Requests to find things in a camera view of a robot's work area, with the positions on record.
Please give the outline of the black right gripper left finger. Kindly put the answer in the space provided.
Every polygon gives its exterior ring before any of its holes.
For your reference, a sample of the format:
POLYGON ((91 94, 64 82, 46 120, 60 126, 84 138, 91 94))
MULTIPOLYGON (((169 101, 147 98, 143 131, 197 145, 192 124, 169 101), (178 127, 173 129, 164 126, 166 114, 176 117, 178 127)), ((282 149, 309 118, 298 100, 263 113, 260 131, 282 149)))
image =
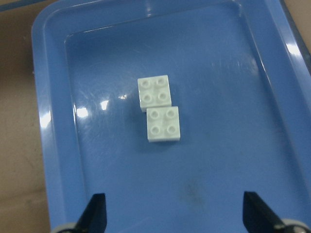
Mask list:
POLYGON ((105 193, 94 194, 76 223, 75 231, 77 233, 104 233, 106 227, 105 193))

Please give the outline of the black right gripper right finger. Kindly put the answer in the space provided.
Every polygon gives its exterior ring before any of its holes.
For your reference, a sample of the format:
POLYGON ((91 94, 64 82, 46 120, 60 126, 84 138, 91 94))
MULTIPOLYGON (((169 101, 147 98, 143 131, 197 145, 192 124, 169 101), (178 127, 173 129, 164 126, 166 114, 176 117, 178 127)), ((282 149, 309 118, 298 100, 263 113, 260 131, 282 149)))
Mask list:
POLYGON ((249 233, 283 232, 283 221, 256 192, 243 194, 242 221, 249 233))

